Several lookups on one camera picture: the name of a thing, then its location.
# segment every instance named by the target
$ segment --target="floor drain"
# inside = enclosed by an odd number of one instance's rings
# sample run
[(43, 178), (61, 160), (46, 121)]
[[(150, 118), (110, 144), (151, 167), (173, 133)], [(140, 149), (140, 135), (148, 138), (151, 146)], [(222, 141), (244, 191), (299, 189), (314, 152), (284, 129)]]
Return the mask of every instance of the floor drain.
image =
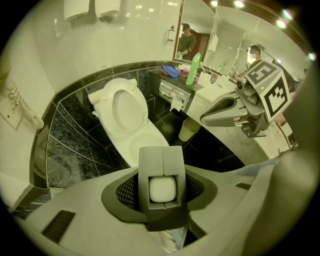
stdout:
[(172, 134), (175, 131), (175, 128), (170, 123), (164, 123), (162, 125), (162, 131), (164, 131), (166, 134)]

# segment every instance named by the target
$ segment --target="green bottle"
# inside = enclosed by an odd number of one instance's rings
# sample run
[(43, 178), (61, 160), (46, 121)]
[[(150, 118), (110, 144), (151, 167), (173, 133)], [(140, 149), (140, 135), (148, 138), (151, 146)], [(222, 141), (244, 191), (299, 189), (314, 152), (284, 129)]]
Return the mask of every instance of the green bottle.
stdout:
[(194, 83), (194, 80), (199, 68), (200, 58), (201, 58), (201, 54), (199, 52), (196, 55), (194, 55), (192, 59), (192, 64), (190, 67), (190, 72), (185, 82), (186, 86), (192, 86), (192, 84)]

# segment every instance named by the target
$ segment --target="waste bin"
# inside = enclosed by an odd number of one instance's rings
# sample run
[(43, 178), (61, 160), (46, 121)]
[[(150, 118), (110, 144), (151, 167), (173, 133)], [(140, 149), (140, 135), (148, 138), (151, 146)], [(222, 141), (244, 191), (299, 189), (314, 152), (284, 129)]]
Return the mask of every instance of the waste bin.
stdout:
[(181, 130), (179, 132), (179, 139), (183, 142), (187, 142), (200, 129), (200, 127), (200, 124), (198, 124), (191, 117), (188, 117), (183, 121)]

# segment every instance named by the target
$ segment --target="toilet lid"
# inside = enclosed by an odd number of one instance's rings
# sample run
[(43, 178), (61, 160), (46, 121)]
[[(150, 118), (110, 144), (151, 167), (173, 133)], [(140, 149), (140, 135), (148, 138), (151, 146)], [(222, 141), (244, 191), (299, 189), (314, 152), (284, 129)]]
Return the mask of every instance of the toilet lid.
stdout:
[(136, 79), (108, 82), (100, 99), (100, 120), (114, 137), (126, 138), (148, 122), (148, 106)]

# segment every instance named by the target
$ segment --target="white toilet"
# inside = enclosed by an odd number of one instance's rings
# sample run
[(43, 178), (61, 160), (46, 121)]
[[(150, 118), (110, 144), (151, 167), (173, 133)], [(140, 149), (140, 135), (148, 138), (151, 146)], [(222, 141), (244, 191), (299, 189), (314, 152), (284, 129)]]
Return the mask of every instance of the white toilet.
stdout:
[(89, 94), (97, 116), (124, 160), (139, 164), (142, 147), (169, 146), (165, 137), (148, 119), (148, 106), (136, 79), (115, 78), (103, 89)]

